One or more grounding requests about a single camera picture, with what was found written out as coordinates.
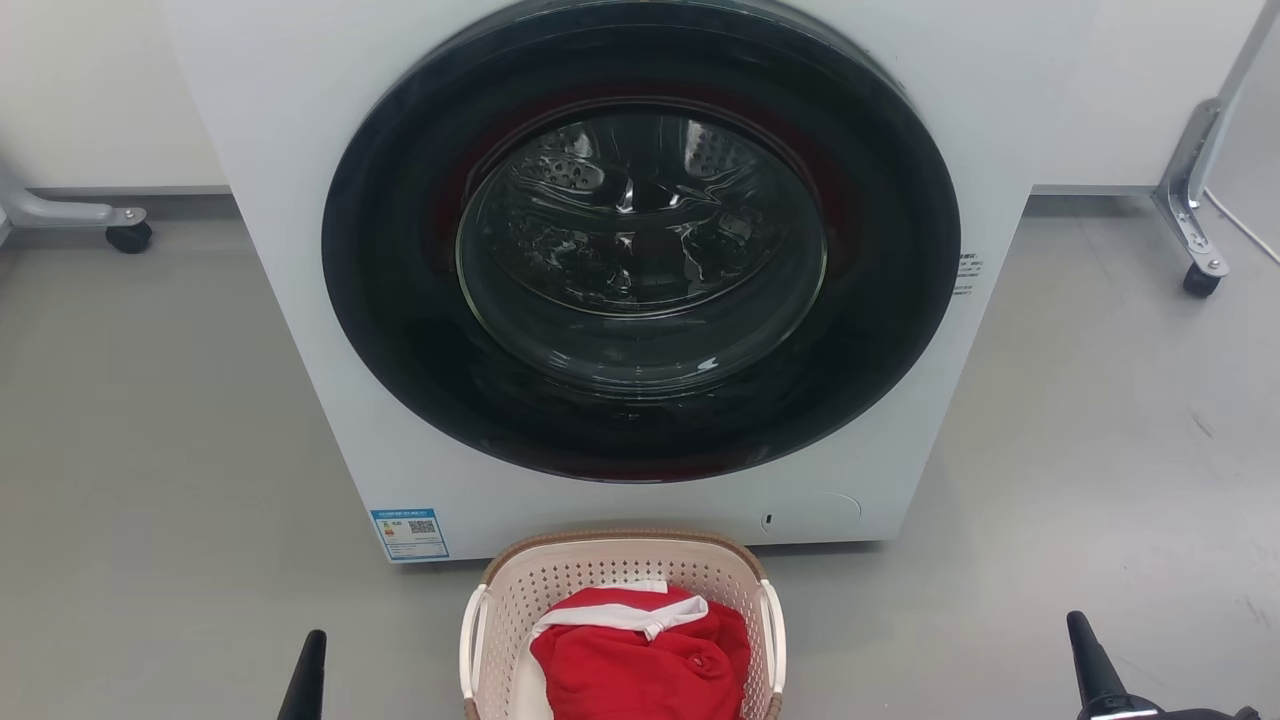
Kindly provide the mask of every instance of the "perforated basket wall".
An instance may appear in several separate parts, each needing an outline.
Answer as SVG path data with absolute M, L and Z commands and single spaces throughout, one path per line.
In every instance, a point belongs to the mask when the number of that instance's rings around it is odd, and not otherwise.
M 732 541 L 695 533 L 580 533 L 521 543 L 485 573 L 489 603 L 480 641 L 475 701 L 483 720 L 512 716 L 516 662 L 534 623 L 573 592 L 591 585 L 667 580 L 742 614 L 751 642 L 744 720 L 776 716 L 769 655 L 774 652 L 764 571 Z

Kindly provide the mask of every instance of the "white cable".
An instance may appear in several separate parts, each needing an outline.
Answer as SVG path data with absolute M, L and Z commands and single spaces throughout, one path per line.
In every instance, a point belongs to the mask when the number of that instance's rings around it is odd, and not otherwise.
M 1217 197 L 1215 197 L 1213 193 L 1207 187 L 1204 188 L 1204 197 L 1208 197 L 1208 201 L 1212 202 L 1215 208 L 1217 208 L 1217 211 L 1222 213 L 1222 215 L 1225 215 L 1226 219 L 1230 220 L 1231 224 L 1236 227 L 1236 229 L 1243 232 L 1245 237 L 1252 240 L 1258 247 L 1262 249 L 1263 252 L 1270 255 L 1271 259 L 1276 261 L 1276 264 L 1280 264 L 1280 255 L 1277 255 L 1275 250 L 1271 250 L 1271 246 L 1268 246 L 1266 242 L 1262 242 L 1262 238 L 1258 237 L 1257 233 L 1251 231 L 1248 225 L 1242 223 L 1239 218 L 1231 214 L 1231 211 L 1228 210 L 1226 206 L 1222 205 L 1222 202 Z

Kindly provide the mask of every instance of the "white wall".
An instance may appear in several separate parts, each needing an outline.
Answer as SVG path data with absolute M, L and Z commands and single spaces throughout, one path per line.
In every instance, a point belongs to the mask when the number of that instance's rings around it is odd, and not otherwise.
M 154 0 L 0 0 L 0 152 L 32 187 L 227 184 Z
M 1217 95 L 1263 0 L 1106 0 L 1041 158 L 1039 186 L 1155 186 Z
M 1156 184 L 1261 5 L 1106 0 L 1037 183 Z M 155 0 L 0 0 L 0 152 L 33 187 L 227 183 Z

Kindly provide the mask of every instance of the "black round door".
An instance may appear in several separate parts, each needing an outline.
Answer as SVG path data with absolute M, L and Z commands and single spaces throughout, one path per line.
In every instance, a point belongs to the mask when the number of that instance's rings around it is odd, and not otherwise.
M 351 141 L 323 236 L 406 406 L 614 482 L 849 423 L 924 351 L 959 254 L 946 165 L 864 55 L 781 5 L 673 0 L 524 3 L 448 41 Z

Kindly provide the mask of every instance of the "gray floor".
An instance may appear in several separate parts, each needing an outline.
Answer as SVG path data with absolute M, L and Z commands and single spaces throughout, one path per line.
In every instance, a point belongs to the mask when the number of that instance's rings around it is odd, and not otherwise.
M 1247 100 L 1212 186 L 1280 241 Z M 479 565 L 381 560 L 234 211 L 150 206 L 141 256 L 0 250 L 0 717 L 270 717 L 312 626 L 328 717 L 457 716 Z M 1280 717 L 1280 266 L 1204 223 L 1202 302 L 1144 201 L 1032 201 L 901 538 L 765 557 L 786 717 L 1070 717 L 1071 609 L 1132 691 Z

